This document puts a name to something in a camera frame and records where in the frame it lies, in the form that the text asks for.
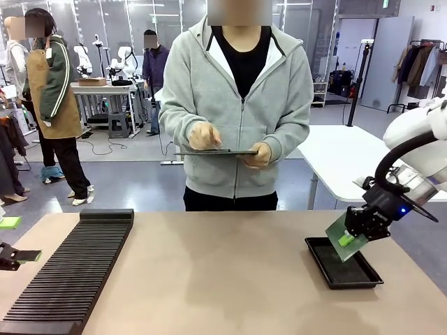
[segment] white robot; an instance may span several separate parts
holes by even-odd
[[[374,177],[362,183],[366,203],[348,207],[345,236],[331,240],[338,253],[340,245],[352,243],[350,248],[355,249],[389,237],[390,224],[412,210],[438,222],[422,206],[439,191],[447,191],[447,88],[443,94],[444,98],[409,110],[389,125],[383,141],[390,152],[379,163]],[[405,164],[393,167],[399,159]]]
[[[90,78],[90,75],[93,72],[93,67],[87,55],[89,50],[84,45],[76,45],[74,50],[79,57],[79,66],[76,68],[76,71],[81,74],[83,78]]]
[[[118,57],[121,61],[118,61],[116,58],[112,59],[108,70],[110,71],[110,76],[112,77],[112,82],[118,79],[123,80],[132,80],[134,73],[136,71],[136,67],[133,65],[133,62],[130,60],[130,57],[133,55],[133,50],[131,47],[120,47],[118,49]],[[126,77],[118,76],[119,72],[123,72]]]

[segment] pole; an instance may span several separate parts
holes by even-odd
[[[352,121],[354,120],[354,113],[356,112],[358,95],[360,94],[360,87],[363,81],[363,72],[365,72],[366,60],[368,58],[369,50],[371,49],[369,44],[366,44],[365,50],[363,50],[362,65],[360,66],[360,72],[358,73],[358,78],[356,82],[356,91],[354,93],[354,99],[352,100],[351,112],[349,113],[348,127],[352,127]]]

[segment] white table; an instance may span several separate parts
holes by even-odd
[[[111,84],[107,84],[105,86],[79,86],[79,83],[72,82],[71,83],[71,89],[73,90],[73,93],[76,96],[81,96],[81,99],[79,99],[81,114],[85,118],[85,122],[87,123],[87,115],[85,115],[85,107],[87,107],[87,110],[91,110],[90,101],[87,97],[87,106],[84,106],[84,101],[82,99],[83,95],[86,96],[128,96],[129,102],[132,100],[132,93],[136,93],[137,87],[136,85],[126,85],[126,86],[112,86]],[[135,100],[135,105],[137,108],[137,113],[141,117],[140,112],[140,106],[139,106],[139,99]],[[133,109],[133,103],[129,103],[129,111],[131,114],[131,121],[132,121],[132,134],[130,134],[129,138],[134,137],[140,132],[140,127],[136,125],[135,122],[135,110]]]
[[[359,127],[311,126],[310,135],[298,149],[314,171],[307,209],[314,208],[318,180],[344,202],[364,202],[365,193],[353,180],[374,176],[377,165],[390,151],[382,140]],[[447,202],[439,192],[430,202]]]

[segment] black slotted rack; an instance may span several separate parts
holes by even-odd
[[[79,335],[133,225],[132,209],[90,209],[0,322],[0,335]]]

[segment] black t-shirt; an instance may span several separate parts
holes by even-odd
[[[262,26],[261,38],[259,39],[257,46],[252,51],[248,52],[236,51],[225,39],[222,27],[214,26],[212,27],[212,32],[214,36],[216,36],[216,40],[230,66],[236,81],[237,90],[239,91],[240,96],[245,98],[267,61],[272,28],[269,26]]]

